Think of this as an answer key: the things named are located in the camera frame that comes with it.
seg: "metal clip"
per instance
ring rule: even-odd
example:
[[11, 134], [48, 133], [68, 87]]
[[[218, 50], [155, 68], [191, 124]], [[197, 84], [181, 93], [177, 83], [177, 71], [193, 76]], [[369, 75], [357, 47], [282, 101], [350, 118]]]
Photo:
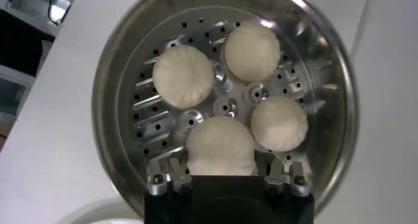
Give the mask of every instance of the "metal clip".
[[167, 180], [164, 178], [158, 160], [153, 160], [147, 166], [147, 189], [153, 196], [164, 195], [167, 193]]
[[307, 197], [311, 191], [308, 181], [303, 175], [302, 163], [295, 162], [289, 167], [291, 176], [290, 188], [293, 195]]
[[191, 176], [185, 173], [177, 158], [169, 159], [169, 172], [171, 174], [172, 188], [175, 192], [184, 195], [191, 190]]
[[264, 181], [269, 191], [280, 194], [283, 191], [284, 185], [290, 182], [290, 176], [284, 173], [283, 163], [275, 159], [271, 164], [270, 174], [264, 178]]

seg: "white table surface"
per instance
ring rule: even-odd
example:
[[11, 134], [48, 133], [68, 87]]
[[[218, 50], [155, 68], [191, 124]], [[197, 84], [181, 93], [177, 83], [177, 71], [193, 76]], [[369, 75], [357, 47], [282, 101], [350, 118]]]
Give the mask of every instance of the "white table surface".
[[[0, 153], [0, 223], [70, 223], [120, 200], [95, 149], [91, 92], [106, 40], [136, 1], [75, 0]], [[351, 50], [365, 0], [313, 1]], [[371, 4], [354, 59], [362, 108], [355, 161], [317, 223], [413, 223], [416, 217], [416, 192], [409, 192], [418, 179], [414, 3]], [[407, 191], [391, 192], [397, 188]]]

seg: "metal screw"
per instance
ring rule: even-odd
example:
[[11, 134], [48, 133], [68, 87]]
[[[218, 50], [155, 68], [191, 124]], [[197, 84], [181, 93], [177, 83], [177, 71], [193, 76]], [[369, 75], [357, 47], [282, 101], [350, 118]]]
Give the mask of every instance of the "metal screw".
[[295, 184], [297, 185], [305, 185], [306, 180], [303, 176], [295, 176]]
[[164, 181], [164, 177], [163, 177], [163, 175], [161, 175], [161, 174], [157, 174], [157, 175], [155, 175], [154, 177], [153, 177], [153, 183], [155, 183], [155, 184], [160, 184], [160, 183], [162, 183], [163, 181]]

